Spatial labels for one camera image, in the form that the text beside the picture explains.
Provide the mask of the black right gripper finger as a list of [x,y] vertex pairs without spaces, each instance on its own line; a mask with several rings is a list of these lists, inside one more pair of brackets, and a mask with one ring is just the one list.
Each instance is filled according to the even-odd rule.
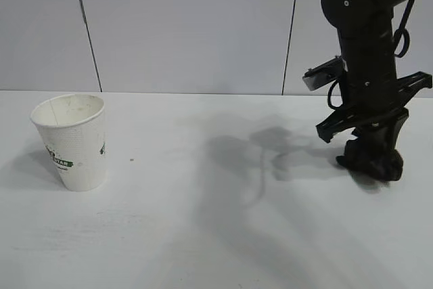
[[376,133],[378,131],[377,127],[372,125],[364,125],[355,127],[352,131],[352,135],[356,137],[356,140],[361,143],[362,146],[366,148],[377,147]]
[[408,109],[401,108],[380,123],[378,130],[375,132],[375,144],[380,152],[389,153],[395,149],[398,135],[408,117]]

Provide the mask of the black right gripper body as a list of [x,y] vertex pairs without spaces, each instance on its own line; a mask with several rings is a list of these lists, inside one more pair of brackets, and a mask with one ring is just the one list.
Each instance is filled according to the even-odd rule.
[[387,85],[366,87],[355,98],[333,109],[316,126],[318,136],[329,143],[335,134],[350,128],[380,124],[400,112],[422,89],[432,88],[432,75],[416,72]]

